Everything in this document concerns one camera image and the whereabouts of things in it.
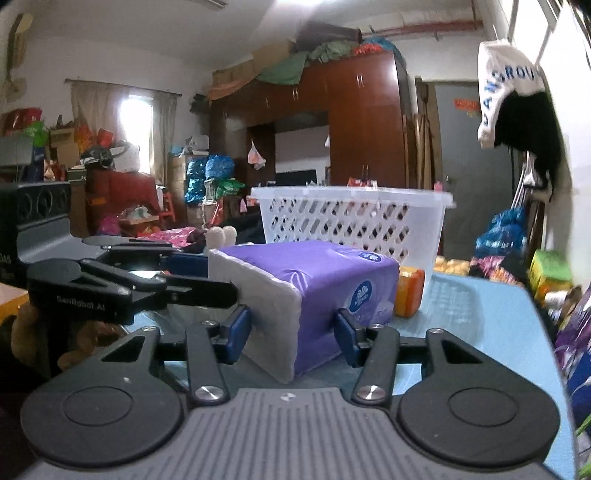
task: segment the person's hand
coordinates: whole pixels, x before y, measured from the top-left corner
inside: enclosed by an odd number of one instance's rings
[[[12,325],[11,349],[12,354],[24,365],[47,376],[47,336],[40,319],[39,311],[31,304],[25,303],[20,307]],[[76,333],[75,348],[62,355],[57,365],[62,371],[67,370],[90,357],[100,339],[117,339],[121,336],[122,332],[116,325],[86,322]]]

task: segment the laundry basket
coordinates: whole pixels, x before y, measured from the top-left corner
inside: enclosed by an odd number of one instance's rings
[[[431,278],[451,193],[350,187],[260,187],[267,243],[324,240],[387,255]]]

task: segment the purple tissue package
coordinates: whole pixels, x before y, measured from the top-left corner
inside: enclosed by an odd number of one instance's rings
[[[242,245],[209,254],[209,278],[238,287],[253,314],[244,354],[281,382],[340,353],[337,309],[362,325],[392,319],[396,260],[321,241]]]

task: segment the red cabinet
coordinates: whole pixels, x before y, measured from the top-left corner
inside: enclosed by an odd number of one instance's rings
[[[252,138],[266,149],[274,145],[266,138],[274,136],[274,122],[303,112],[328,112],[333,184],[347,184],[369,166],[380,186],[407,187],[405,141],[414,138],[408,139],[402,127],[401,105],[410,97],[401,85],[408,85],[406,72],[392,53],[314,64],[304,69],[296,86],[251,82],[213,103],[211,149],[244,163]],[[244,164],[238,168],[239,179],[248,186],[270,180],[274,155],[271,164],[264,173]]]

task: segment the red pipe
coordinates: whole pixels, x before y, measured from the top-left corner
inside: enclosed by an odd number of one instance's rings
[[[467,32],[483,28],[482,20],[454,20],[452,22],[432,22],[405,25],[403,27],[384,28],[376,30],[370,35],[364,35],[365,38],[371,38],[376,35],[382,37],[394,37],[396,35],[412,35],[416,33],[439,33],[439,32]]]

